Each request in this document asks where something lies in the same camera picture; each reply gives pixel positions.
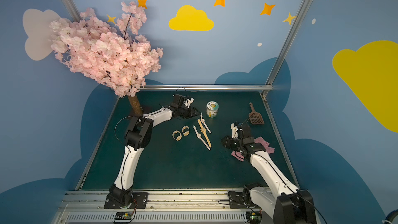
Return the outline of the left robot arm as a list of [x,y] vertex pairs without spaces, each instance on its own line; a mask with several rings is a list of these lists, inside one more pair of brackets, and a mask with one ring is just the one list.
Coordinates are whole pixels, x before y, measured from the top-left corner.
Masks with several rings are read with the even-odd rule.
[[200,115],[191,104],[194,98],[175,95],[176,99],[168,106],[149,114],[132,116],[124,135],[125,149],[123,161],[114,184],[106,197],[105,209],[140,208],[132,193],[134,174],[144,148],[149,144],[152,129],[173,118],[189,119]]

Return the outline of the cream looped watch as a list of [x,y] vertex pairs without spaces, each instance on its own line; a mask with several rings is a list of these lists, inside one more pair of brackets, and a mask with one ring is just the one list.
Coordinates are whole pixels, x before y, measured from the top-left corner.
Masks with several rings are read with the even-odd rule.
[[176,141],[180,141],[182,139],[182,133],[178,130],[174,131],[172,133],[172,137],[176,140]]
[[182,131],[183,136],[188,136],[190,134],[190,129],[187,125],[184,126],[181,131]]

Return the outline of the gold strap watch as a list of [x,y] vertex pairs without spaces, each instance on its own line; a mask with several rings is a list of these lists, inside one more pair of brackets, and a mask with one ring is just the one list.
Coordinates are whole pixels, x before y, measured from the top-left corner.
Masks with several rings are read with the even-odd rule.
[[206,139],[206,142],[207,142],[209,148],[211,148],[211,142],[210,142],[210,140],[209,140],[209,138],[208,138],[208,136],[207,136],[206,128],[203,126],[203,123],[201,122],[200,119],[198,119],[198,123],[199,123],[199,125],[200,125],[201,132],[202,132],[202,133],[204,134],[204,136],[205,136],[205,139]]

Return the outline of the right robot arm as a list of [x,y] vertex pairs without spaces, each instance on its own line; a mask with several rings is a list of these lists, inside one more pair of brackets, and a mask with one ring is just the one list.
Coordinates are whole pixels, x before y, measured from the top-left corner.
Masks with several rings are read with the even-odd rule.
[[241,153],[260,173],[268,185],[248,189],[249,199],[265,211],[275,224],[318,224],[313,197],[307,190],[300,190],[281,172],[270,158],[265,146],[254,138],[234,139],[225,136],[221,144]]

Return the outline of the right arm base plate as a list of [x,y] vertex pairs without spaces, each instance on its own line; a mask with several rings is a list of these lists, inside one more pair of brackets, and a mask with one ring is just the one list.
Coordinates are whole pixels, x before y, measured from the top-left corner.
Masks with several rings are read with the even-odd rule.
[[229,191],[227,195],[229,198],[229,207],[232,209],[244,209],[246,207],[261,208],[259,205],[254,203],[248,191]]

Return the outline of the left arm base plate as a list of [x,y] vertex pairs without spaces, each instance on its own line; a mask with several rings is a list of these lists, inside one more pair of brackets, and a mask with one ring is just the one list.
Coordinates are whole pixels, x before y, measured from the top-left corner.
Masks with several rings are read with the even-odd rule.
[[145,209],[147,199],[147,192],[109,193],[105,200],[104,209]]

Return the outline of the white strap watch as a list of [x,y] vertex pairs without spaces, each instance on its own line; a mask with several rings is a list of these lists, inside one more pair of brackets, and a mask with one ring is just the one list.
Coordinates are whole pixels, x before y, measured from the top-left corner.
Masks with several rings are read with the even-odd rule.
[[208,146],[208,144],[202,139],[201,134],[197,131],[196,126],[193,126],[193,128],[194,128],[194,131],[195,131],[195,133],[196,133],[196,137],[206,146],[206,148],[207,148],[208,150],[210,150],[210,147]]
[[201,121],[201,123],[204,125],[204,127],[206,128],[206,130],[207,130],[209,133],[211,133],[209,127],[207,126],[207,124],[206,124],[206,122],[205,122],[205,119],[203,118],[203,114],[200,115],[200,121]]

